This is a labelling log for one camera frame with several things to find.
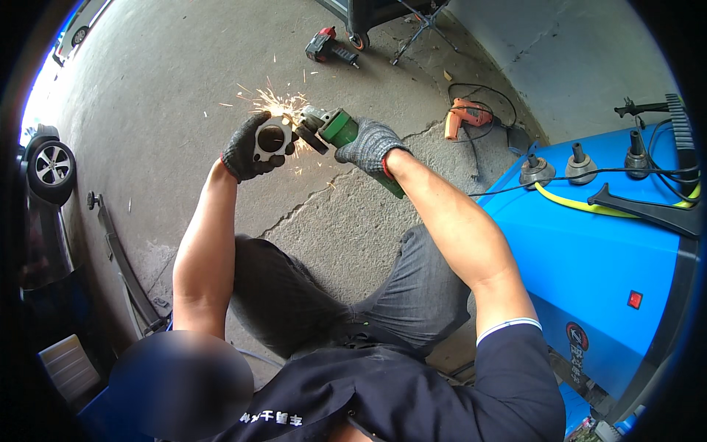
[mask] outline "hand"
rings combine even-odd
[[[241,181],[250,180],[258,175],[268,173],[285,163],[282,155],[273,155],[268,161],[253,161],[255,152],[255,131],[263,123],[270,120],[270,112],[260,112],[249,118],[241,127],[235,131],[230,138],[227,147],[221,152],[221,162],[228,169],[231,175]],[[267,127],[258,134],[259,144],[265,151],[278,150],[282,145],[282,131],[277,127]],[[294,142],[299,136],[292,133],[292,142],[287,145],[286,155],[295,152]]]
[[[394,179],[386,170],[385,155],[392,149],[410,150],[385,124],[363,117],[353,120],[358,123],[358,136],[338,148],[334,158],[340,163],[353,163],[376,179],[385,176]]]

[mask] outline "gray wall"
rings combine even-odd
[[[623,129],[614,107],[677,91],[625,0],[452,0],[449,11],[495,59],[551,143]],[[660,114],[644,114],[657,122]]]

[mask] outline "logo on machine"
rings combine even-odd
[[[570,344],[578,345],[582,350],[587,351],[589,349],[589,339],[587,334],[584,333],[582,327],[576,322],[567,322],[567,339],[570,340]]]
[[[589,339],[582,327],[576,322],[567,322],[565,331],[567,331],[567,339],[570,342],[570,354],[572,355],[572,360],[570,361],[570,364],[572,364],[572,380],[577,386],[581,386],[582,361],[584,360],[584,352],[589,349]]]

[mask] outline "red switch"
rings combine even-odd
[[[641,301],[643,300],[643,294],[631,290],[631,295],[629,296],[629,306],[638,310],[641,307]]]

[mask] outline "forearm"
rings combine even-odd
[[[173,272],[174,328],[223,339],[233,291],[233,220],[238,183],[216,161],[182,239]]]
[[[511,318],[536,318],[506,237],[493,219],[409,153],[394,149],[386,164],[452,271],[474,292],[477,329]]]

